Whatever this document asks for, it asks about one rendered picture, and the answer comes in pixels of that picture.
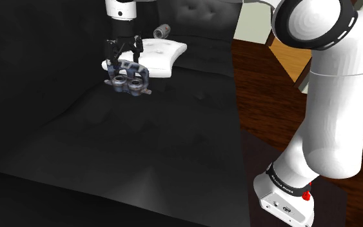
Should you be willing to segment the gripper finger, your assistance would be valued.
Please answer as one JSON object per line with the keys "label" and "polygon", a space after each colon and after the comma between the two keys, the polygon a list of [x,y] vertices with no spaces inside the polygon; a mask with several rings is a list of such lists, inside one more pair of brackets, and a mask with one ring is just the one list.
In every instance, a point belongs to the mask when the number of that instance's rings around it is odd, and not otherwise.
{"label": "gripper finger", "polygon": [[126,39],[117,38],[115,40],[107,39],[105,43],[106,64],[107,66],[116,65],[119,56],[126,50]]}
{"label": "gripper finger", "polygon": [[140,54],[144,51],[142,38],[139,35],[134,37],[134,44],[131,45],[131,51],[133,52],[133,61],[139,62]]}

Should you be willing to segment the white cushion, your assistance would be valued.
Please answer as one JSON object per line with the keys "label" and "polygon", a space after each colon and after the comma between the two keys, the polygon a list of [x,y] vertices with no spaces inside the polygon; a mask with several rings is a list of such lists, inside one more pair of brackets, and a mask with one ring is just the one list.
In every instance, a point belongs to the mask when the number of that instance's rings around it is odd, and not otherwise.
{"label": "white cushion", "polygon": [[187,50],[187,44],[168,39],[143,39],[144,51],[139,64],[145,66],[151,78],[170,78],[176,59]]}

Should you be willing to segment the grey cylinder with red band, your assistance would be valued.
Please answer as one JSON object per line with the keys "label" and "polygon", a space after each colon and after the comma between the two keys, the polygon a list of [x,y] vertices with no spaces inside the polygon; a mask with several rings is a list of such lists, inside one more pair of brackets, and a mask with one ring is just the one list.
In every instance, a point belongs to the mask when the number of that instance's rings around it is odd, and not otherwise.
{"label": "grey cylinder with red band", "polygon": [[153,31],[153,37],[155,39],[166,39],[171,31],[171,27],[168,24],[162,24]]}

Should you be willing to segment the black sofa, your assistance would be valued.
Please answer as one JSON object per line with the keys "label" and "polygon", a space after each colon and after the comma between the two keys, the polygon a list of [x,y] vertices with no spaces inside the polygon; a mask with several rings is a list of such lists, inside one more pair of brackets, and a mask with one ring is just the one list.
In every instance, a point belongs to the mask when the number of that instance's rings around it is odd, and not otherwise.
{"label": "black sofa", "polygon": [[241,0],[136,0],[186,51],[106,84],[104,0],[0,0],[0,227],[250,227],[231,42]]}

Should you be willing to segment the light wooden table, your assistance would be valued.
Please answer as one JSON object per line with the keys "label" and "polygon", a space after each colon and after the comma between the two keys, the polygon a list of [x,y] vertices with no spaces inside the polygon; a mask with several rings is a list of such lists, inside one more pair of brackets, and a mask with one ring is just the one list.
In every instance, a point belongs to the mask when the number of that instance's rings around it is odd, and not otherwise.
{"label": "light wooden table", "polygon": [[265,45],[270,48],[291,77],[294,82],[293,86],[306,94],[308,92],[307,75],[311,66],[311,51],[288,47],[276,39],[273,32],[269,33]]}

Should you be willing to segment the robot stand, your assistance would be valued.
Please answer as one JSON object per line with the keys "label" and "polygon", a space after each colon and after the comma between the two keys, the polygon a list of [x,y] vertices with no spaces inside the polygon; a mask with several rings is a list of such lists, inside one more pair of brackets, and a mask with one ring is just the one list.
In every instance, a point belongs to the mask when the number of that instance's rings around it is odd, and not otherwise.
{"label": "robot stand", "polygon": [[[241,131],[241,145],[248,182],[251,227],[291,227],[263,210],[253,189],[254,178],[264,172],[281,151],[245,130]],[[346,227],[347,193],[343,189],[318,177],[312,182],[311,197],[315,201],[312,227]]]}

